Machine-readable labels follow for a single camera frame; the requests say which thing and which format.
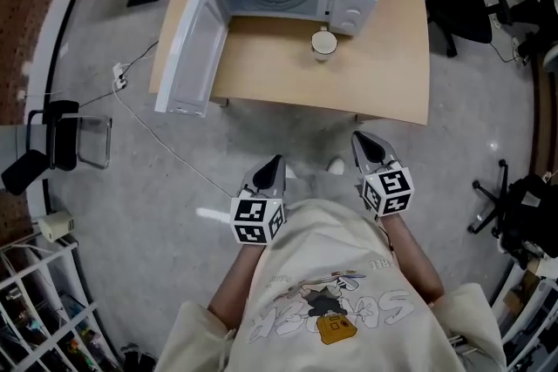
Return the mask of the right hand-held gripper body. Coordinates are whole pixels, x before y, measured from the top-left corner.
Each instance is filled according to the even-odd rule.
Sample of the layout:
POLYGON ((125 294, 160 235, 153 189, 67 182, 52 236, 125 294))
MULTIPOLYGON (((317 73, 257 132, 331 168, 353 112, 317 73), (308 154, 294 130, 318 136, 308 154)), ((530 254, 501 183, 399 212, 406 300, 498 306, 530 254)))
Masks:
POLYGON ((378 217, 404 212, 412 203, 414 193, 409 168, 398 160, 364 176, 362 198, 378 217))

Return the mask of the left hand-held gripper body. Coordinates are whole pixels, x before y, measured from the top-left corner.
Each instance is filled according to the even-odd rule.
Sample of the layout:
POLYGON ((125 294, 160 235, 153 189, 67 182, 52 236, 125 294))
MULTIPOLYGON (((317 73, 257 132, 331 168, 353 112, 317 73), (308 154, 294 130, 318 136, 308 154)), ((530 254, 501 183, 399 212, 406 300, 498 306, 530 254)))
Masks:
POLYGON ((229 223, 238 243, 267 246, 286 223, 283 201, 242 189, 231 199, 229 223))

